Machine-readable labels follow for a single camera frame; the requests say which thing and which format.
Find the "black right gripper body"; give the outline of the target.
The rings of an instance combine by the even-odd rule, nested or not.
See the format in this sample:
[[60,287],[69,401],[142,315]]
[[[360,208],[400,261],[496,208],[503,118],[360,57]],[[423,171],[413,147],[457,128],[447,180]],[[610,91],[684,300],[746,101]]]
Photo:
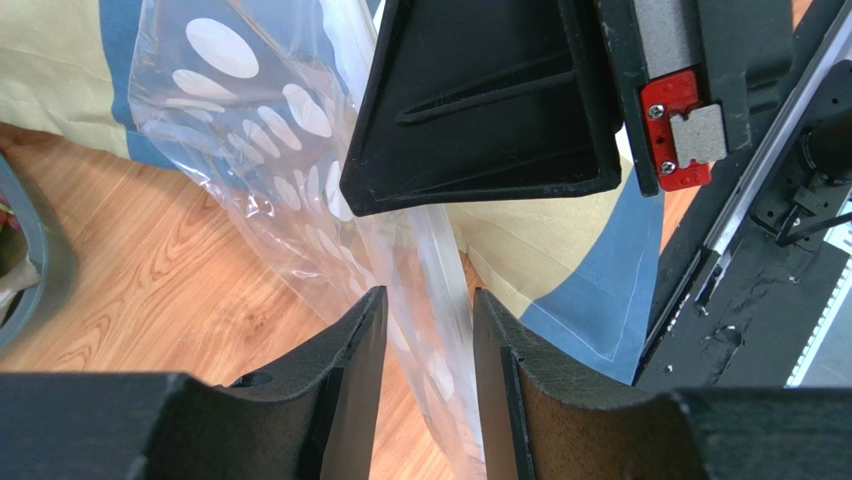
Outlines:
[[711,182],[713,163],[756,145],[754,121],[790,72],[789,1],[598,1],[639,189]]

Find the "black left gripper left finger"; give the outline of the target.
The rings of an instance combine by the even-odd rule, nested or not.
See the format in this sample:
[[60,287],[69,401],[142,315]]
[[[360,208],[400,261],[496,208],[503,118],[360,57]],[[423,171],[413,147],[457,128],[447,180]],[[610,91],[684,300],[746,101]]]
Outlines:
[[384,287],[230,386],[185,373],[1,378],[5,479],[366,479]]

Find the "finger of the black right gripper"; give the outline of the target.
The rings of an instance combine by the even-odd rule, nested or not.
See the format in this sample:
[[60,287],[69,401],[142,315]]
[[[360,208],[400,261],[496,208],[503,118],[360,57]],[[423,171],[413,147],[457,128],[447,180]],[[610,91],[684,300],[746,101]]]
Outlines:
[[622,124],[591,1],[390,1],[340,180],[359,217],[616,188]]

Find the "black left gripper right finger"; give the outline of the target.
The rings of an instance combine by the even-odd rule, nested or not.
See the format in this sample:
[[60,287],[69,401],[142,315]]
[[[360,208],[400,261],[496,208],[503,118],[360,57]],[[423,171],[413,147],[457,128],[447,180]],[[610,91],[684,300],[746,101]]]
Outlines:
[[652,394],[565,354],[490,291],[473,300],[491,479],[847,479],[847,389]]

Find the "clear polka-dot zip bag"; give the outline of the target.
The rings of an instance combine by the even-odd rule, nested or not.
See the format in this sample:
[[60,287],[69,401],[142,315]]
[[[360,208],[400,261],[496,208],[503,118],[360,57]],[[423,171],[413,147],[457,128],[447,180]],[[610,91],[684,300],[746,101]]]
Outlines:
[[381,1],[145,1],[137,129],[331,320],[388,290],[388,340],[459,479],[486,475],[468,285],[444,207],[358,218],[340,180]]

